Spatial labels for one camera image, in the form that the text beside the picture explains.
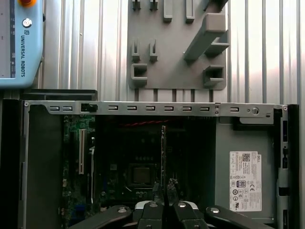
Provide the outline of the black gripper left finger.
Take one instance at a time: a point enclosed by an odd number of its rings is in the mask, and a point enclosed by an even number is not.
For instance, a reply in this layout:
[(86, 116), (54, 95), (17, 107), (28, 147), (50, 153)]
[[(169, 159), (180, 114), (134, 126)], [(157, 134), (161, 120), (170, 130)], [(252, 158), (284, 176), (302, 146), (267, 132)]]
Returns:
[(72, 229), (162, 229), (164, 219), (163, 188), (159, 183), (152, 189), (153, 200), (140, 201), (131, 210), (124, 205), (113, 206), (89, 217)]

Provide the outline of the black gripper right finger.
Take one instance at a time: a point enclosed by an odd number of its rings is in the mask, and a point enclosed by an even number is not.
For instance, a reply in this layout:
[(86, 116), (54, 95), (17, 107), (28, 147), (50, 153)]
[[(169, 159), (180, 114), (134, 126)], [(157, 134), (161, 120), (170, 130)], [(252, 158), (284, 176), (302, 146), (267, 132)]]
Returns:
[(167, 220), (172, 229), (270, 229), (271, 226), (237, 212), (215, 205), (201, 212), (196, 204), (180, 200), (178, 180), (166, 184)]

